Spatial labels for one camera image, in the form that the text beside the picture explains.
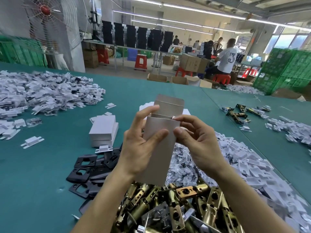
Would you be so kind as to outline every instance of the white t-shirt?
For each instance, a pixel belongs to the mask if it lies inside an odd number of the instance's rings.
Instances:
[[[223,50],[217,57],[220,63],[217,69],[224,73],[231,73],[238,51],[234,47]]]

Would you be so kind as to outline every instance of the green workbench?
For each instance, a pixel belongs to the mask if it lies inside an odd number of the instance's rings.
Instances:
[[[34,70],[45,71],[46,68],[0,63],[0,70],[31,73]],[[62,70],[49,71],[66,73]],[[68,191],[72,184],[65,178],[72,171],[78,156],[95,151],[91,148],[88,135],[92,125],[89,118],[107,111],[116,115],[119,130],[114,146],[118,147],[122,143],[123,132],[129,128],[139,106],[154,101],[160,93],[184,99],[185,108],[192,115],[212,126],[215,131],[244,142],[260,156],[266,157],[311,202],[311,184],[303,182],[311,177],[311,169],[307,169],[310,165],[308,161],[311,161],[307,149],[301,144],[289,143],[284,132],[266,129],[265,121],[253,115],[249,115],[252,120],[249,127],[253,132],[243,132],[218,108],[220,105],[235,106],[237,103],[270,105],[271,117],[283,115],[309,124],[307,116],[301,115],[310,114],[309,102],[258,96],[259,102],[253,99],[254,95],[236,92],[78,72],[72,74],[93,78],[94,83],[106,89],[104,100],[97,105],[60,111],[57,116],[37,115],[43,124],[21,128],[11,140],[0,141],[1,232],[69,232],[75,224],[71,214],[80,216],[78,209],[84,199]],[[107,110],[105,106],[108,103],[114,103],[116,107]],[[18,119],[36,117],[29,111],[18,116]],[[20,145],[32,136],[41,136],[45,140],[23,149]]]

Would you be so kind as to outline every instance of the hair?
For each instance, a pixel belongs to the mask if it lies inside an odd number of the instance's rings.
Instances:
[[[235,44],[235,39],[229,39],[227,44],[234,45]]]

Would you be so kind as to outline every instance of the worker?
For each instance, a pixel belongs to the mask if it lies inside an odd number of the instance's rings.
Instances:
[[[195,43],[193,44],[193,48],[197,49],[198,45],[199,45],[199,40],[195,41]]]
[[[176,36],[175,36],[175,39],[174,39],[174,41],[173,41],[173,45],[178,46],[178,44],[179,44],[179,39],[178,39],[178,36],[176,35]]]
[[[220,49],[222,49],[222,42],[223,38],[220,37],[217,41],[214,41],[214,44],[213,44],[213,55],[217,55],[218,54],[218,51]]]
[[[142,138],[144,118],[159,108],[149,106],[136,113],[124,133],[118,164],[71,233],[110,233],[127,189],[135,176],[146,169],[152,152],[169,133],[161,129],[147,141]],[[219,184],[246,233],[295,233],[227,163],[212,127],[191,115],[173,119],[187,129],[174,129],[177,142],[188,147],[195,164]]]
[[[228,75],[231,73],[236,56],[238,54],[234,46],[235,46],[235,39],[229,39],[229,41],[227,42],[227,48],[223,50],[219,54],[219,56],[215,58],[215,63],[216,63],[215,66],[211,68],[207,68],[205,70],[206,72],[205,78],[211,80],[213,74]]]

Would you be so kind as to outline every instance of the window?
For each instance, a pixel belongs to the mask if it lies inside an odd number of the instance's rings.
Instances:
[[[278,39],[279,35],[272,35],[265,51],[263,53],[269,54],[270,51],[272,50],[272,48],[274,47],[274,44],[276,43],[277,39]]]
[[[306,40],[307,35],[298,35],[290,45],[290,49],[300,48],[302,43]]]
[[[295,37],[294,34],[281,35],[274,47],[281,49],[288,48],[290,46],[290,43],[293,41],[294,37]]]

